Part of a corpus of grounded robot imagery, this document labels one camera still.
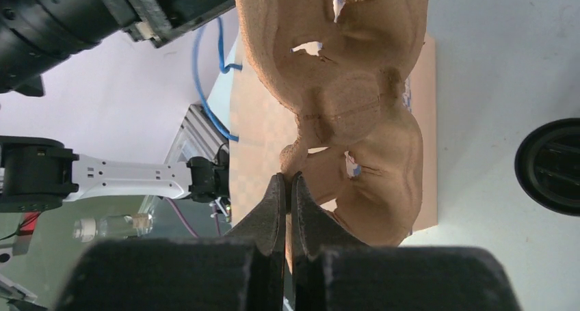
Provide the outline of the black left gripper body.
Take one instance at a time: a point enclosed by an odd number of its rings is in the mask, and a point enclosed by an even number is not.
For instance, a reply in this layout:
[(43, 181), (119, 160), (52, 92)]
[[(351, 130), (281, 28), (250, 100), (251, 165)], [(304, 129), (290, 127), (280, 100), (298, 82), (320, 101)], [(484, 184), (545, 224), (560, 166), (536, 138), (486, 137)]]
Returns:
[(193, 31), (235, 7), (235, 0), (128, 0), (137, 19), (123, 31), (154, 47)]

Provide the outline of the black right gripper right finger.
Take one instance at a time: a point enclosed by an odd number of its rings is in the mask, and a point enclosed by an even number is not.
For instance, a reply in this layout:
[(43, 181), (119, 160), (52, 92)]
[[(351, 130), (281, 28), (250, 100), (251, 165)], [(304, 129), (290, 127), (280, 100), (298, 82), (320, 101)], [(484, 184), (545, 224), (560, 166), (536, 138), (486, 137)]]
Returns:
[(345, 296), (334, 283), (326, 257), (365, 244), (318, 206), (302, 173), (291, 183), (291, 261), (297, 310), (345, 310)]

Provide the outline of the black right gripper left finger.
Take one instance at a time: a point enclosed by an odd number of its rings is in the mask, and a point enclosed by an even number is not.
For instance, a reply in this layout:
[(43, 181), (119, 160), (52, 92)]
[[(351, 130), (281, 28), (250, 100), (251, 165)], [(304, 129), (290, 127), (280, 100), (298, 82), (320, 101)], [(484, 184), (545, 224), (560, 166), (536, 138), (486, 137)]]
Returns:
[(226, 233), (251, 247), (240, 290), (244, 310), (282, 310), (286, 214), (285, 180), (278, 173), (271, 177), (262, 200)]

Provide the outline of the blue checkered paper bag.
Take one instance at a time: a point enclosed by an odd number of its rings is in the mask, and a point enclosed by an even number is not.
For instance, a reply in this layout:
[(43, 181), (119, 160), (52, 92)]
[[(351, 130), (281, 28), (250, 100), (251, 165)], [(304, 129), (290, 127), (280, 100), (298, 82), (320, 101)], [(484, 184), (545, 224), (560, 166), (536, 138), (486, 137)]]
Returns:
[[(259, 81), (253, 68), (220, 74), (210, 108), (233, 135), (230, 146), (230, 225), (238, 224), (262, 199), (279, 155), (298, 136), (294, 114)], [(436, 42), (425, 35), (418, 61), (401, 101), (415, 117), (423, 137), (423, 201), (412, 231), (438, 224)]]

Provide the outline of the brown pulp cup carrier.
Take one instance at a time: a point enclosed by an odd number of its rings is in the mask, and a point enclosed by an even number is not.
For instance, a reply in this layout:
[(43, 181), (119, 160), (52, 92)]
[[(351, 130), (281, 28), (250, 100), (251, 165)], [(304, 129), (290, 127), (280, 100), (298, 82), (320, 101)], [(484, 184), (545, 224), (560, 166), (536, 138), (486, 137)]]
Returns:
[(368, 245), (397, 246), (422, 203), (423, 140), (401, 101), (428, 0), (235, 0), (243, 70), (295, 116), (279, 155)]

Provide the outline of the black plastic cup lid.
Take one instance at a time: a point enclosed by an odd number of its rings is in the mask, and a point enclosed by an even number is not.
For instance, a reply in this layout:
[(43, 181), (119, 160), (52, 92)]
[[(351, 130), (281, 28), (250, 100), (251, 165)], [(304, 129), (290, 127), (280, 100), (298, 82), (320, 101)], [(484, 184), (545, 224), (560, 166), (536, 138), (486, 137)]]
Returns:
[(520, 144), (514, 171), (522, 190), (539, 205), (579, 216), (579, 118), (546, 123)]

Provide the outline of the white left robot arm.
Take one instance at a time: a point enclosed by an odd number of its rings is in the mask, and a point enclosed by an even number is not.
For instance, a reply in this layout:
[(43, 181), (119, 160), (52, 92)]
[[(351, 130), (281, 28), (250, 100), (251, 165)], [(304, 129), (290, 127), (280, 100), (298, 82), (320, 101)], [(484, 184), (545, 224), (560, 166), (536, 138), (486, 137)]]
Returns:
[(1, 212), (153, 195), (228, 195), (212, 158), (166, 164), (178, 109), (161, 47), (217, 20), (235, 0), (1, 0)]

